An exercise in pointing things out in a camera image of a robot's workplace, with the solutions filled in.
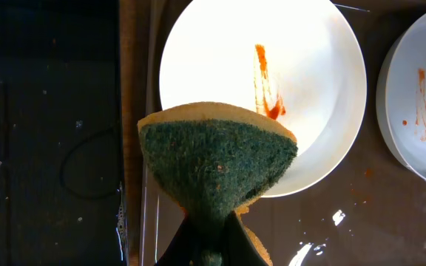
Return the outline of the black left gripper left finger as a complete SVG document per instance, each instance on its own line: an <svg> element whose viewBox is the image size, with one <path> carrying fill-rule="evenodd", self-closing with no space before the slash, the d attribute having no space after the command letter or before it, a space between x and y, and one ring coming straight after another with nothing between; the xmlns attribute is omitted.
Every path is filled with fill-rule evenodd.
<svg viewBox="0 0 426 266"><path fill-rule="evenodd" d="M189 216L186 216L156 266L199 265L202 238Z"/></svg>

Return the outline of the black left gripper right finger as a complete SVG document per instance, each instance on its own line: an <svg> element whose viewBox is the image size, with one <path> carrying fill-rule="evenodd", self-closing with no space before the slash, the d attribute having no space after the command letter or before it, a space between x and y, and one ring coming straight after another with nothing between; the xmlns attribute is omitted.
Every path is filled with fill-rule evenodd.
<svg viewBox="0 0 426 266"><path fill-rule="evenodd" d="M225 266L267 266L235 212L227 216L224 224L222 257Z"/></svg>

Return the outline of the yellow green scrub sponge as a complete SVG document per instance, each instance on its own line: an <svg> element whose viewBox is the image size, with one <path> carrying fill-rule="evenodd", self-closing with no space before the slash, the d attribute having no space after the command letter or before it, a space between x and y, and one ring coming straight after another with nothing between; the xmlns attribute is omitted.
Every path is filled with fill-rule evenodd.
<svg viewBox="0 0 426 266"><path fill-rule="evenodd" d="M202 238L199 265L223 265L227 216L241 215L275 185L297 156L296 137L277 121L226 103L189 103L138 122L146 163L159 187ZM267 265L268 251L243 223Z"/></svg>

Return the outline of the cream plate with ketchup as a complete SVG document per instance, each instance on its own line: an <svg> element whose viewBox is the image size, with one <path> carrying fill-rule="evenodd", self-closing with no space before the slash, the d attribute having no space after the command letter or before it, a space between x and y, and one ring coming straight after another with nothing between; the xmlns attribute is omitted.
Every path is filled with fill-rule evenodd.
<svg viewBox="0 0 426 266"><path fill-rule="evenodd" d="M330 1L192 1L160 60L164 109L215 101L263 107L290 130L298 154L268 197L330 174L352 147L367 81L350 24Z"/></svg>

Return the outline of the white plate with ketchup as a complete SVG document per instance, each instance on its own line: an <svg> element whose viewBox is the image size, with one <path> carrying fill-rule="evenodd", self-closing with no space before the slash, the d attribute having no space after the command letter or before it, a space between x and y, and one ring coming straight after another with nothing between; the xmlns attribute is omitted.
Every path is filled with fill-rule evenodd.
<svg viewBox="0 0 426 266"><path fill-rule="evenodd" d="M393 156L426 180L426 13L397 38L384 59L376 116Z"/></svg>

